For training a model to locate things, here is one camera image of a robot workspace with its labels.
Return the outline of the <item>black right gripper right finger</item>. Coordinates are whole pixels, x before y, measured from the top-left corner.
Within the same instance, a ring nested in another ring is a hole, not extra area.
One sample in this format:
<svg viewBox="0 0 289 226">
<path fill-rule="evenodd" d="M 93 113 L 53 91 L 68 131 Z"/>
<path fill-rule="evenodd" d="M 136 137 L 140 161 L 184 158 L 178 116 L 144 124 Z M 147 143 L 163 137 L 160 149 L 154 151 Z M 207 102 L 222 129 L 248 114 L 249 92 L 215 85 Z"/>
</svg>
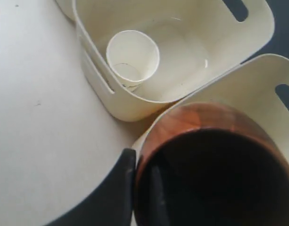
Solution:
<svg viewBox="0 0 289 226">
<path fill-rule="evenodd" d="M 151 225 L 170 225 L 163 181 L 158 166 L 153 166 L 151 169 Z"/>
</svg>

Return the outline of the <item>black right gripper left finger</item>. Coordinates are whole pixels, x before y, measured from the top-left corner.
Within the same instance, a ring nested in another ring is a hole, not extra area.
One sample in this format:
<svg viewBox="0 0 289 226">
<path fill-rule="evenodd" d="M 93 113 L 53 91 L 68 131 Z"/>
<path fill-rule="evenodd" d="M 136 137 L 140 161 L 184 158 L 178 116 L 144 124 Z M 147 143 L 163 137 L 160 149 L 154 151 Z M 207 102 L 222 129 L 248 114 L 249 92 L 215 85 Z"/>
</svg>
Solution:
<svg viewBox="0 0 289 226">
<path fill-rule="evenodd" d="M 99 186 L 49 226 L 129 226 L 133 210 L 136 152 L 125 148 Z"/>
</svg>

